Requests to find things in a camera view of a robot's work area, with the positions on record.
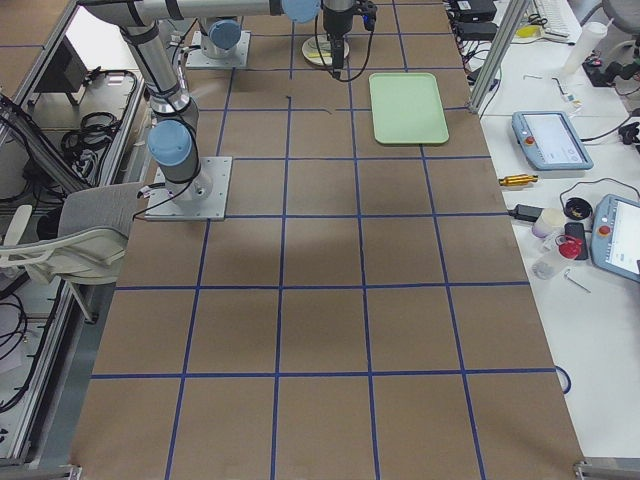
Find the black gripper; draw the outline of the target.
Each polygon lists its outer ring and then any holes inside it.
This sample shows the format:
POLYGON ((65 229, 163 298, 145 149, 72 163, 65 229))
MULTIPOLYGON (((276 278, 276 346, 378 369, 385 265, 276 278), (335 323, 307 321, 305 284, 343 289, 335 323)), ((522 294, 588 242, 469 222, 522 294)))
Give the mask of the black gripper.
POLYGON ((360 16, 364 29, 373 32, 376 26, 376 4, 365 0, 325 0, 322 2, 323 28, 331 35, 331 68, 344 67, 344 37, 353 28, 353 20, 360 16))

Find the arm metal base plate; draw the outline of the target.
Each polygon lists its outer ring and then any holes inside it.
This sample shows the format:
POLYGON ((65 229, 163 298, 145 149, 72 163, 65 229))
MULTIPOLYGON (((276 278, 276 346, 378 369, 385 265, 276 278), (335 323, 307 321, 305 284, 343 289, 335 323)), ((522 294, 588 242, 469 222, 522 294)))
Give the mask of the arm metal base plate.
POLYGON ((191 70, 230 70, 247 67, 250 32, 243 30, 240 40, 230 49, 215 46, 201 31, 196 31, 188 52, 186 68, 191 70))
POLYGON ((225 219, 232 158, 201 157, 200 173, 182 194, 169 183, 150 191, 143 218, 149 221, 222 221, 225 219))

